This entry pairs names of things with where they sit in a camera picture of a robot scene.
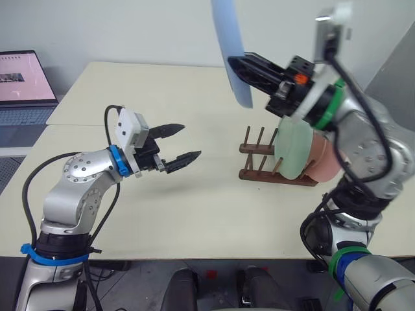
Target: blue ring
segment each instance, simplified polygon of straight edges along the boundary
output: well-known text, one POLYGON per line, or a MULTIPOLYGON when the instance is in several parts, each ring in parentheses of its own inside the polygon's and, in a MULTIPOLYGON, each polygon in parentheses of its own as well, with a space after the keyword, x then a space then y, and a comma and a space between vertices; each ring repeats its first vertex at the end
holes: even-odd
POLYGON ((115 146, 114 144, 110 145, 110 151, 112 153, 112 156, 114 157, 115 162, 117 163, 118 172, 120 173, 120 175, 124 177, 128 177, 129 175, 131 175, 130 170, 124 164, 123 158, 118 152, 117 146, 115 146))
POLYGON ((54 260, 42 257, 32 249, 32 246, 29 243, 23 244, 20 248, 20 252, 22 254, 28 254, 31 259, 38 264, 43 264, 44 266, 67 266, 69 264, 77 264, 79 262, 84 262, 88 260, 89 254, 70 258, 70 259, 60 259, 60 260, 54 260))
POLYGON ((348 253, 341 256, 337 263, 337 271, 336 276, 337 280, 341 283, 344 288, 344 274, 346 272, 346 268, 349 266, 351 262, 354 260, 358 260, 362 257, 368 256, 370 254, 367 253, 348 253))

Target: blue cable tie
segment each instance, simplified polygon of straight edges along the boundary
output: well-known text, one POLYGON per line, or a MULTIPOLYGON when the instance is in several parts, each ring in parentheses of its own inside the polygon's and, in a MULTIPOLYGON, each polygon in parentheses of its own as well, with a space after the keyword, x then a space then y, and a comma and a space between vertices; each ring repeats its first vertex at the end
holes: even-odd
POLYGON ((43 264, 44 266, 67 266, 69 264, 77 264, 79 262, 84 262, 89 258, 89 254, 86 254, 83 256, 70 259, 49 259, 36 254, 36 252, 32 249, 32 246, 29 243, 23 244, 20 248, 20 252, 22 254, 28 254, 33 261, 37 262, 38 264, 43 264))

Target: laptop keyboard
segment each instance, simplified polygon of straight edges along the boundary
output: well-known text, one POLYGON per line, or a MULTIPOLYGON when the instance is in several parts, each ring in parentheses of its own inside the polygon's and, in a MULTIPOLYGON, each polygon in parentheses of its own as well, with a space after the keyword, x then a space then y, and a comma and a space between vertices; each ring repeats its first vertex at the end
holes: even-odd
POLYGON ((0 126, 3 125, 42 125, 46 124, 51 109, 19 109, 0 111, 0 126))

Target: black cable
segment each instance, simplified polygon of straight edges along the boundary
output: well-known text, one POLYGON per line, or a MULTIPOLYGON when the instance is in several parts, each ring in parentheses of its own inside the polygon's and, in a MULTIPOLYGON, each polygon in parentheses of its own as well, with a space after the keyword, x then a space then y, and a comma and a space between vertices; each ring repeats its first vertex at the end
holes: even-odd
POLYGON ((122 108, 123 107, 117 106, 117 105, 109 105, 107 108, 105 108, 105 111, 104 111, 104 125, 105 125, 105 135, 106 135, 106 140, 108 142, 108 146, 110 146, 112 144, 111 143, 111 137, 110 137, 110 131, 108 129, 108 112, 110 112, 111 109, 116 109, 117 112, 119 113, 122 108))
POLYGON ((91 293, 92 300, 95 304, 95 308, 97 309, 97 311, 103 311, 101 302, 99 301, 99 298, 98 298, 98 294, 95 291, 95 288, 93 287, 93 283, 91 280, 91 270, 89 268, 88 260, 84 261, 84 270, 85 270, 86 283, 88 284, 89 292, 91 293))
MULTIPOLYGON (((109 272, 109 274, 101 276, 101 278, 100 278, 100 282, 102 282, 102 281, 106 281, 106 280, 108 280, 108 279, 111 279, 114 275, 115 275, 115 270, 111 270, 111 271, 109 272)), ((99 275, 97 275, 97 274, 95 274, 95 273, 93 273, 93 272, 91 272, 91 276, 94 276, 94 277, 96 277, 96 278, 99 278, 99 275)))
POLYGON ((307 251, 309 251, 309 253, 319 262, 321 263, 323 266, 327 267, 327 263, 320 257, 318 256, 313 249, 311 248, 311 246, 307 243, 306 239, 305 239, 305 229, 307 228, 307 226, 317 217, 319 216, 327 216, 327 215, 332 215, 332 214, 341 214, 341 213, 347 213, 350 212, 351 209, 329 209, 329 210, 324 210, 324 211, 318 211, 318 212, 313 212, 311 214, 309 214, 307 216, 307 218, 302 222, 301 226, 300 226, 300 237, 301 240, 305 246, 305 248, 307 248, 307 251))
POLYGON ((115 204, 117 203, 117 200, 118 200, 118 197, 119 197, 120 190, 121 190, 121 186, 120 186, 120 184, 118 183, 118 184, 117 184, 117 190, 115 191, 115 196, 114 196, 114 199, 112 200, 110 207, 109 207, 109 208, 108 208, 108 210, 106 211, 106 213, 105 213, 104 217, 102 217, 101 221, 99 222, 99 225, 97 226, 96 230, 94 231, 94 233, 92 234, 91 238, 89 239, 88 246, 91 246, 91 245, 92 245, 92 242, 96 239, 96 237, 97 237, 97 235, 98 235, 99 231, 102 229, 102 227, 103 227, 103 225, 104 225, 105 221, 106 221, 106 220, 108 219, 108 217, 110 216, 110 214, 111 214, 111 212, 112 212, 112 210, 113 210, 113 208, 114 208, 115 204))
POLYGON ((30 175, 27 177, 25 183, 23 184, 23 188, 21 190, 21 201, 23 203, 23 210, 25 211, 26 219, 27 219, 27 222, 29 223, 29 227, 30 227, 30 233, 32 235, 32 243, 31 243, 32 248, 36 247, 36 239, 38 238, 38 234, 36 232, 36 225, 34 224, 32 213, 30 211, 29 199, 27 198, 28 197, 28 191, 29 191, 29 185, 30 185, 31 181, 33 180, 33 178, 37 175, 37 173, 40 172, 47 165, 51 164, 52 162, 55 162, 56 160, 63 159, 64 157, 71 157, 71 156, 74 156, 75 154, 78 154, 78 153, 79 152, 68 152, 66 154, 56 155, 56 156, 46 160, 45 162, 43 162, 41 165, 36 167, 30 173, 30 175))
POLYGON ((102 277, 102 274, 104 273, 104 269, 101 269, 101 272, 99 273, 99 276, 98 276, 98 281, 97 281, 97 285, 96 285, 96 287, 95 287, 95 292, 97 293, 97 295, 98 295, 98 286, 99 286, 99 283, 100 283, 100 281, 101 281, 101 277, 102 277))
MULTIPOLYGON (((37 231, 36 231, 36 225, 35 225, 34 220, 33 220, 33 215, 31 213, 30 207, 29 207, 28 192, 29 192, 30 183, 32 182, 33 178, 37 175, 37 173, 40 172, 47 165, 51 164, 52 162, 55 162, 56 160, 63 159, 64 157, 71 157, 71 156, 74 156, 75 154, 78 154, 78 153, 79 152, 69 152, 69 153, 66 153, 66 154, 57 155, 55 157, 52 157, 52 158, 46 160, 45 162, 43 162, 41 165, 36 167, 30 173, 30 175, 25 180, 25 183, 23 184, 23 188, 21 190, 21 201, 22 201, 22 204, 23 204, 23 210, 25 211, 25 216, 26 216, 27 222, 29 223, 29 227, 30 227, 30 235, 31 235, 31 239, 32 239, 30 244, 31 244, 32 248, 36 247, 36 240, 38 238, 38 234, 37 234, 37 231)), ((17 285, 16 292, 15 292, 15 299, 14 299, 15 300, 14 301, 15 306, 16 306, 16 303, 17 303, 18 298, 19 298, 21 285, 23 283, 23 278, 24 278, 25 273, 26 273, 26 268, 27 268, 27 263, 29 262, 29 258, 30 257, 27 255, 26 259, 25 259, 25 263, 24 263, 24 265, 23 265, 23 267, 20 271, 18 285, 17 285)))
POLYGON ((366 99, 366 96, 364 95, 360 87, 357 85, 357 83, 352 79, 352 77, 342 68, 340 63, 337 61, 335 54, 330 51, 327 52, 326 60, 333 66, 333 68, 337 71, 337 73, 340 75, 343 81, 348 85, 351 93, 356 98, 357 102, 362 107, 363 111, 365 112, 367 118, 373 125, 376 131, 376 134, 379 137, 379 140, 385 150, 385 156, 386 156, 385 169, 379 174, 361 178, 360 181, 362 183, 368 183, 370 181, 381 179, 382 177, 385 177, 390 172, 390 170, 392 169, 392 165, 393 165, 392 152, 389 148, 389 142, 385 136, 385 133, 383 132, 381 125, 379 124, 373 112, 371 111, 368 101, 366 99))

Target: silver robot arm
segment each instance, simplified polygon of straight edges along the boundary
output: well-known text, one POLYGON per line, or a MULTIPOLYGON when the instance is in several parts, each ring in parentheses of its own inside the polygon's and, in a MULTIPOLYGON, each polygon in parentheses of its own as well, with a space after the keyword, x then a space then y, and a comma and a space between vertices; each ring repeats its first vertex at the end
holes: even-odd
POLYGON ((118 107, 115 145, 72 156, 60 181, 43 205, 41 232, 30 255, 16 304, 18 311, 85 310, 86 284, 81 282, 84 262, 91 247, 89 234, 105 192, 124 177, 141 177, 142 170, 174 172, 194 161, 200 152, 189 152, 166 162, 158 156, 155 139, 179 132, 184 126, 167 124, 149 128, 142 115, 118 107))
POLYGON ((370 254, 367 246, 382 210, 415 173, 415 133, 364 95, 337 61, 349 11, 340 5, 316 18, 314 63, 295 56, 284 69, 252 52, 225 62, 243 82, 270 96, 266 110, 303 119, 333 141, 345 175, 304 220, 305 247, 362 311, 409 311, 415 308, 415 275, 370 254), (318 74, 315 63, 323 64, 318 74), (343 81, 334 84, 338 74, 343 81))

